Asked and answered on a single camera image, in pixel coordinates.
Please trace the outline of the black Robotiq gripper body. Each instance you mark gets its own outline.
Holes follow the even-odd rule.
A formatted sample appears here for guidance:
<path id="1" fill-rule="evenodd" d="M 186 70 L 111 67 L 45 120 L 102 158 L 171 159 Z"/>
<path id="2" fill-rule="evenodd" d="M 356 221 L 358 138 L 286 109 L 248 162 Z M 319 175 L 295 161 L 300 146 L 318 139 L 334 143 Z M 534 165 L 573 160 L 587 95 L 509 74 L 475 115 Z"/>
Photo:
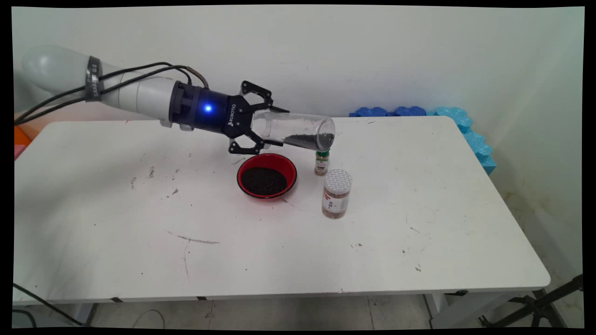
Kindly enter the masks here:
<path id="1" fill-rule="evenodd" d="M 248 135 L 254 111 L 246 94 L 244 89 L 238 95 L 228 95 L 177 81 L 170 98 L 169 121 L 184 129 L 215 132 L 230 139 Z"/>

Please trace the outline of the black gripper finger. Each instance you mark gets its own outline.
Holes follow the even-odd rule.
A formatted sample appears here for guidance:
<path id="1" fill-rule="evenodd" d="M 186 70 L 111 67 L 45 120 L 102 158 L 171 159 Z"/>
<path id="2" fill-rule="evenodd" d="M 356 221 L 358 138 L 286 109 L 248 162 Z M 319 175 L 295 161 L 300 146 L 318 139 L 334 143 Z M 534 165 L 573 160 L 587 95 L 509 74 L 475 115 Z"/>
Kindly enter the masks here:
<path id="1" fill-rule="evenodd" d="M 283 141 L 263 139 L 251 129 L 238 130 L 240 131 L 241 135 L 247 136 L 255 144 L 252 147 L 242 147 L 236 142 L 235 138 L 230 138 L 230 143 L 228 147 L 228 153 L 230 154 L 259 155 L 260 151 L 265 149 L 266 146 L 282 147 L 284 145 Z"/>
<path id="2" fill-rule="evenodd" d="M 260 110 L 270 110 L 271 112 L 275 113 L 290 113 L 289 110 L 274 106 L 274 100 L 272 99 L 272 93 L 270 90 L 260 87 L 259 85 L 251 83 L 247 80 L 244 80 L 241 83 L 240 94 L 242 96 L 247 94 L 256 94 L 263 99 L 262 103 L 249 104 L 246 110 L 249 113 L 254 113 Z"/>

